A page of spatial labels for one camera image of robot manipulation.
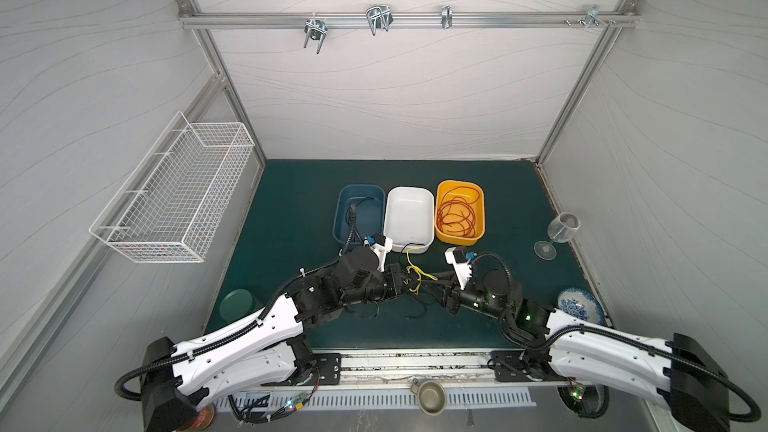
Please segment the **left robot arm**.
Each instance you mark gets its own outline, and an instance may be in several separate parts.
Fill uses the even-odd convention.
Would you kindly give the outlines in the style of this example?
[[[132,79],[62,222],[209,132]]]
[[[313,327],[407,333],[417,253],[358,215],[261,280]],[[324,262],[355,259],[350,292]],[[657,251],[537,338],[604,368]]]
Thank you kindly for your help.
[[[317,366],[308,331],[353,305],[404,294],[404,273],[385,263],[392,249],[391,238],[374,234],[288,279],[262,309],[226,327],[179,343],[168,337],[152,342],[143,364],[116,380],[115,394],[140,403],[144,430],[175,431],[250,385],[303,382]]]

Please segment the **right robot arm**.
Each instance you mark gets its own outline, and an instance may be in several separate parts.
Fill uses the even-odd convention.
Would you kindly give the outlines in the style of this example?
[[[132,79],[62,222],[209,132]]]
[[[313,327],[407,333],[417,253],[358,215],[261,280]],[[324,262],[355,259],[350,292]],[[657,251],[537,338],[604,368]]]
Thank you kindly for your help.
[[[524,375],[633,394],[669,411],[691,431],[728,431],[734,423],[761,419],[757,401],[694,338],[625,333],[539,304],[524,296],[496,254],[490,257],[498,265],[497,279],[479,285],[475,272],[487,256],[451,247],[445,253],[448,270],[429,272],[422,283],[438,291],[449,312],[464,308],[493,319],[499,334],[522,349],[515,368]]]

